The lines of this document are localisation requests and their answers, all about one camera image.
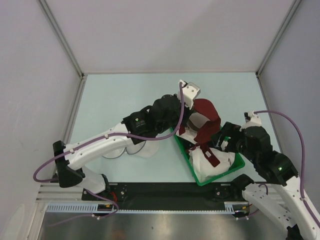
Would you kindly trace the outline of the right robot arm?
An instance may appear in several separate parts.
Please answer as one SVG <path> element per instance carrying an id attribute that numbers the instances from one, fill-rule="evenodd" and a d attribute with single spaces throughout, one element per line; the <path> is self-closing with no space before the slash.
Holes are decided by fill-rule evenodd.
<path id="1" fill-rule="evenodd" d="M 251 202 L 287 234 L 288 240 L 320 238 L 320 215 L 301 187 L 302 175 L 286 155 L 273 149 L 270 136 L 260 123 L 248 121 L 239 126 L 226 122 L 211 140 L 220 150 L 246 157 L 258 175 L 279 194 L 284 206 L 260 193 L 245 174 L 237 177 L 234 180 L 237 184 L 230 188 L 235 200 Z"/>

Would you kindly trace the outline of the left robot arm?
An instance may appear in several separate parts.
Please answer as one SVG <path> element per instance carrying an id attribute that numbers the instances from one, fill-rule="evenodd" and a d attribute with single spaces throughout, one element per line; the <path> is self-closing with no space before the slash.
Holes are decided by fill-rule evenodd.
<path id="1" fill-rule="evenodd" d="M 194 105 L 193 96 L 166 94 L 98 136 L 78 143 L 55 142 L 59 187 L 79 186 L 100 200 L 107 199 L 111 193 L 108 178 L 88 169 L 86 164 L 102 156 L 115 159 L 124 152 L 134 155 L 148 149 L 152 142 L 171 138 L 186 125 Z"/>

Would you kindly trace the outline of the white mesh laundry bag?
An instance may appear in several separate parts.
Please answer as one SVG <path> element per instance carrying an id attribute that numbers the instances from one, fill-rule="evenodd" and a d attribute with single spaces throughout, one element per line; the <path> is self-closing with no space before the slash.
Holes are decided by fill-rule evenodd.
<path id="1" fill-rule="evenodd" d="M 139 144 L 130 144 L 126 147 L 118 148 L 103 155 L 105 159 L 117 159 L 123 154 L 134 155 L 141 158 L 150 158 L 159 150 L 159 141 L 143 141 Z"/>

